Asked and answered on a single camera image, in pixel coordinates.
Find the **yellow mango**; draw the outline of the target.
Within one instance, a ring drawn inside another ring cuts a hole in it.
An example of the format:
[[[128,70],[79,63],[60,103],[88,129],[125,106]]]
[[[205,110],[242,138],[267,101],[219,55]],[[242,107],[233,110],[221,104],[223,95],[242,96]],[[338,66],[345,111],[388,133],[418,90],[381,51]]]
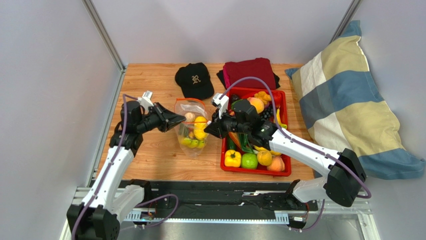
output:
[[[194,124],[193,124],[193,133],[194,136],[198,139],[198,140],[205,140],[208,136],[207,133],[204,132],[204,129],[207,127],[208,125],[208,120],[203,117],[203,116],[197,116],[194,120]]]

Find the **clear orange zip top bag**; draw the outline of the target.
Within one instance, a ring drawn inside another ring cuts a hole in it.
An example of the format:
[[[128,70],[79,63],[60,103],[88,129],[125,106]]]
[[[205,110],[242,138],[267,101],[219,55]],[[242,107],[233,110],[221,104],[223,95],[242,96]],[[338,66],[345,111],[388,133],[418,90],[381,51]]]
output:
[[[195,114],[196,117],[203,116],[207,119],[207,111],[206,106],[204,102],[202,102],[199,99],[196,98],[178,98],[175,101],[174,104],[174,110],[177,114],[185,116],[186,113],[192,112]],[[177,140],[179,142],[179,138],[191,138],[191,139],[197,139],[194,135],[194,121],[193,122],[182,122],[178,125],[178,128],[176,130]],[[189,148],[183,145],[180,145],[180,148],[183,150],[184,154],[189,158],[197,158],[203,151],[203,149],[199,148]]]

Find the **yellow banana bunch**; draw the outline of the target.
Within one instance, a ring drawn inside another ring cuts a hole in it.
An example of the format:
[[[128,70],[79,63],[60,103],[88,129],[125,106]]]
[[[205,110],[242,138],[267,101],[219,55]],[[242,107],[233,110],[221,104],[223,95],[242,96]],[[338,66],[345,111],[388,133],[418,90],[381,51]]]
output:
[[[195,139],[195,138],[192,139],[192,138],[189,138],[189,137],[181,137],[181,138],[179,138],[178,141],[179,141],[180,145],[186,146],[190,149],[195,149],[195,148],[203,149],[205,147],[206,143],[207,143],[206,139],[199,140],[199,139]]]

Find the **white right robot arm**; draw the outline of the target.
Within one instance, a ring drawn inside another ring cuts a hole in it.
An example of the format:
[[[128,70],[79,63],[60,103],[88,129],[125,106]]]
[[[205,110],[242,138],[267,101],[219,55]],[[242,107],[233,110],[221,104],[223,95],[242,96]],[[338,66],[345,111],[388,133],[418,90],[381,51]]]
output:
[[[205,132],[220,139],[230,133],[246,135],[254,146],[278,152],[302,162],[321,177],[295,180],[287,192],[299,202],[332,200],[343,207],[351,207],[357,198],[368,199],[371,193],[365,185],[367,175],[357,154],[348,148],[339,152],[302,139],[278,123],[262,119],[247,99],[234,104],[235,113],[228,111],[229,98],[217,93],[211,100],[216,111]]]

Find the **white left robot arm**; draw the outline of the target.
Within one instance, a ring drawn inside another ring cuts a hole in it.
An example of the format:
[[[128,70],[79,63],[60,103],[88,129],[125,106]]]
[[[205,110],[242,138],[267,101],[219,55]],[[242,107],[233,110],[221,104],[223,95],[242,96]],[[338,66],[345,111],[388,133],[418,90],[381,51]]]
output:
[[[141,100],[125,101],[120,116],[98,177],[81,203],[72,204],[67,211],[73,240],[118,238],[126,216],[151,190],[148,181],[136,179],[116,196],[123,175],[143,142],[143,134],[154,129],[167,132],[186,120],[158,102]]]

